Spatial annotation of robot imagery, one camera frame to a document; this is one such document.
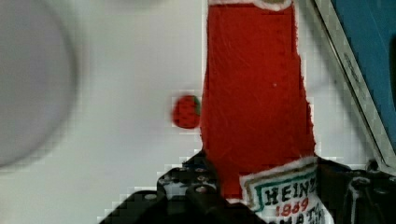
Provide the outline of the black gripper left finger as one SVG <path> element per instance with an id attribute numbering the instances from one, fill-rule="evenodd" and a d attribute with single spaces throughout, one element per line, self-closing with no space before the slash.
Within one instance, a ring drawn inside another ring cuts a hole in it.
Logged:
<path id="1" fill-rule="evenodd" d="M 201 150 L 157 180 L 158 201 L 224 203 L 219 193 L 219 178 L 212 163 Z"/>

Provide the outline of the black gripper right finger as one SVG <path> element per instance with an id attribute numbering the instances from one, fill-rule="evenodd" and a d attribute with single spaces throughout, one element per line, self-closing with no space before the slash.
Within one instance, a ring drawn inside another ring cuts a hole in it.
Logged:
<path id="1" fill-rule="evenodd" d="M 396 224 L 395 176 L 318 160 L 318 196 L 334 224 Z"/>

